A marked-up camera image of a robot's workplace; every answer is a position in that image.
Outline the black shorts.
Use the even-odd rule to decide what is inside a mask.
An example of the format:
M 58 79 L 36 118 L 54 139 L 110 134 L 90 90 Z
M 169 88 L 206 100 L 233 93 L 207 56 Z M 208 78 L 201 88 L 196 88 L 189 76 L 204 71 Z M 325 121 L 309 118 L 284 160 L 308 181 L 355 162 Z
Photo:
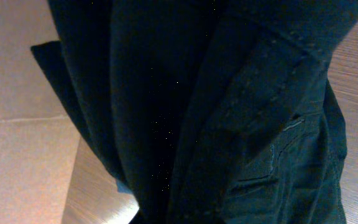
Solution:
M 345 223 L 328 80 L 358 0 L 49 0 L 31 47 L 133 223 Z

